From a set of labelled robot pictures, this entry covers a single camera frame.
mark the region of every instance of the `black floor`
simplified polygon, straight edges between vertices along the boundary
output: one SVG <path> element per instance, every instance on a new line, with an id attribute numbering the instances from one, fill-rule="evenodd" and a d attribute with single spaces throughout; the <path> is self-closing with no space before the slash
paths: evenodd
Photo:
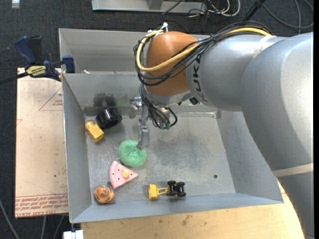
<path id="1" fill-rule="evenodd" d="M 241 11 L 235 17 L 225 18 L 212 15 L 187 19 L 179 14 L 140 13 L 140 12 L 92 12 L 91 0 L 20 0 L 20 8 L 12 8 L 12 0 L 0 0 L 0 81 L 15 75 L 17 67 L 23 67 L 25 60 L 18 56 L 14 42 L 23 35 L 42 35 L 43 54 L 59 59 L 59 28 L 103 29 L 119 31 L 141 31 L 156 28 L 167 21 L 170 30 L 191 33 L 215 33 L 223 27 L 242 21 L 256 0 L 241 0 Z M 302 0 L 300 4 L 302 25 L 313 21 L 313 12 Z M 314 0 L 306 0 L 312 5 Z M 281 20 L 298 25 L 298 10 L 294 0 L 267 0 L 265 3 Z M 252 20 L 266 24 L 278 36 L 292 36 L 299 30 L 279 23 L 263 8 Z M 301 33 L 313 31 L 313 26 L 302 28 Z M 0 85 L 0 199 L 10 222 L 21 239 L 39 239 L 43 217 L 18 219 L 13 215 L 15 178 L 15 117 L 16 82 Z M 53 238 L 61 221 L 61 216 L 48 216 L 44 238 Z M 64 217 L 57 232 L 60 238 L 71 225 Z M 0 211 L 0 239 L 14 238 L 3 213 Z"/>

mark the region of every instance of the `toy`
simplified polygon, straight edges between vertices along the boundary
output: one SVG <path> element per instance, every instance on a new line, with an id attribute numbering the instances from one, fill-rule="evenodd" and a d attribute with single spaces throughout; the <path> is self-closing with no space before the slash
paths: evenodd
<path id="1" fill-rule="evenodd" d="M 99 126 L 91 121 L 85 124 L 85 129 L 88 131 L 88 135 L 94 142 L 98 142 L 104 136 L 104 132 L 99 128 Z"/>
<path id="2" fill-rule="evenodd" d="M 117 161 L 113 161 L 110 169 L 110 181 L 113 189 L 135 179 L 138 174 L 121 165 Z"/>
<path id="3" fill-rule="evenodd" d="M 120 144 L 120 161 L 129 167 L 138 167 L 146 161 L 146 151 L 138 149 L 138 143 L 133 140 L 125 140 Z"/>
<path id="4" fill-rule="evenodd" d="M 149 185 L 149 199 L 154 200 L 157 199 L 159 195 L 167 194 L 169 196 L 175 197 L 184 197 L 186 193 L 184 192 L 184 185 L 183 182 L 176 181 L 168 181 L 168 186 L 165 188 L 158 188 L 155 184 Z"/>
<path id="5" fill-rule="evenodd" d="M 99 113 L 95 118 L 103 130 L 116 126 L 122 121 L 122 115 L 117 108 L 108 108 Z"/>
<path id="6" fill-rule="evenodd" d="M 98 204 L 107 204 L 114 199 L 113 190 L 106 185 L 97 187 L 93 195 Z"/>

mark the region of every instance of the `black toy wheel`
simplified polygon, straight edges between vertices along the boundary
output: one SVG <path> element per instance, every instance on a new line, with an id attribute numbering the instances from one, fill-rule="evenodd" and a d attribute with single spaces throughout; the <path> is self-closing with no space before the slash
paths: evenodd
<path id="1" fill-rule="evenodd" d="M 184 197 L 184 196 L 186 196 L 186 193 L 185 192 L 178 192 L 177 196 L 178 197 Z"/>
<path id="2" fill-rule="evenodd" d="M 168 181 L 167 184 L 168 185 L 174 185 L 176 183 L 176 181 Z"/>
<path id="3" fill-rule="evenodd" d="M 177 194 L 178 194 L 177 191 L 170 191 L 170 192 L 168 193 L 169 196 L 176 196 Z"/>
<path id="4" fill-rule="evenodd" d="M 181 186 L 184 186 L 184 185 L 185 185 L 184 182 L 177 182 L 177 183 L 176 183 L 176 186 L 177 186 L 177 187 L 181 187 Z"/>

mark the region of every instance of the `gray bin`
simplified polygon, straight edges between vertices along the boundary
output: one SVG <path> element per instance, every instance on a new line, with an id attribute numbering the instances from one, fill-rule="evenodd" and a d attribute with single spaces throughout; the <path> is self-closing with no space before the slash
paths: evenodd
<path id="1" fill-rule="evenodd" d="M 64 74 L 62 81 L 70 222 L 282 203 L 277 179 L 242 113 L 217 113 L 185 102 L 171 107 L 178 123 L 170 130 L 148 123 L 147 161 L 132 169 L 138 178 L 116 189 L 113 203 L 98 205 L 93 191 L 109 181 L 119 145 L 126 139 L 139 140 L 139 113 L 134 119 L 128 113 L 140 84 L 133 47 L 144 33 L 60 29 L 59 34 L 61 57 L 71 55 L 76 61 L 76 73 Z M 94 143 L 84 124 L 103 109 L 94 104 L 101 95 L 114 98 L 123 120 Z M 169 180 L 183 181 L 187 196 L 148 199 L 149 184 L 165 187 Z"/>

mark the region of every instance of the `pink toy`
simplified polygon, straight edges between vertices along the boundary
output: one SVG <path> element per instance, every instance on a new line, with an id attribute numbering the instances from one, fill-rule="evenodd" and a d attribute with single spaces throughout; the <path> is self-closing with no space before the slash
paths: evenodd
<path id="1" fill-rule="evenodd" d="M 138 177 L 137 173 L 121 165 L 120 163 L 113 161 L 110 169 L 110 181 L 113 189 L 122 186 L 136 177 Z"/>

